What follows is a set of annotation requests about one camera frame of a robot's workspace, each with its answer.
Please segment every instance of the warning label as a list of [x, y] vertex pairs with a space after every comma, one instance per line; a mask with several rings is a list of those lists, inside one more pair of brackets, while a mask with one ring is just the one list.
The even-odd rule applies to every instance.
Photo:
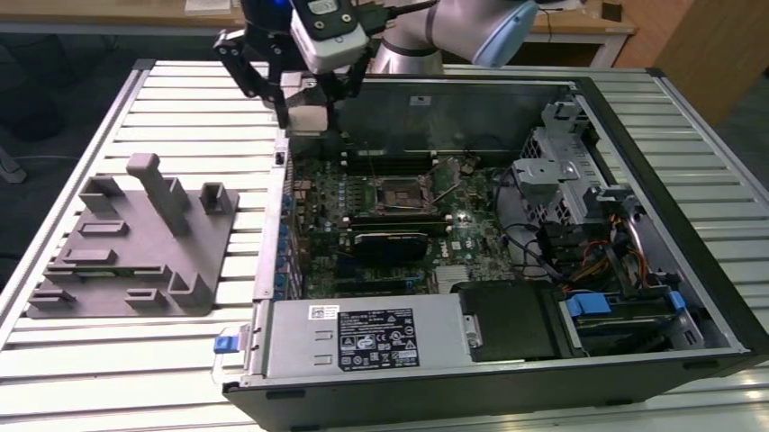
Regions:
[[338, 323], [343, 371], [419, 366], [411, 309], [339, 312]]

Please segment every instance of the slotted aluminum table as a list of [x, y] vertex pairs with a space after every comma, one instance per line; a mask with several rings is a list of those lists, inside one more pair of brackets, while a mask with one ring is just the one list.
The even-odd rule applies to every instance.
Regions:
[[[644, 70], [449, 67], [451, 74], [589, 76], [764, 325], [769, 324], [769, 195], [668, 80]], [[289, 76], [291, 85], [298, 77]], [[211, 379], [212, 339], [251, 315], [269, 154], [270, 112], [247, 100], [215, 62], [140, 61], [0, 296], [0, 430], [259, 430]], [[122, 187], [134, 152], [162, 156], [184, 187], [222, 181], [241, 203], [216, 309], [203, 318], [20, 318], [43, 268], [63, 245], [94, 174]], [[621, 180], [620, 165], [606, 154]], [[237, 368], [242, 355], [227, 355]], [[693, 382], [646, 403], [542, 411], [366, 430], [767, 430], [769, 370]]]

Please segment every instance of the blue tab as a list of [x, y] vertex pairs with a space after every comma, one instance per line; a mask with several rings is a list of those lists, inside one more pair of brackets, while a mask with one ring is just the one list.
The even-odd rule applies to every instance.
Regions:
[[218, 336], [214, 339], [214, 354], [231, 354], [239, 351], [238, 336]]
[[668, 293], [668, 298], [670, 299], [670, 303], [673, 303], [676, 312], [684, 312], [686, 310], [686, 301], [684, 300], [681, 293], [678, 291], [672, 291]]
[[566, 300], [566, 308], [569, 309], [569, 314], [573, 318], [582, 315], [582, 307], [574, 297]]
[[582, 315], [596, 315], [598, 313], [612, 312], [606, 296], [600, 292], [574, 294], [572, 298], [580, 303]]

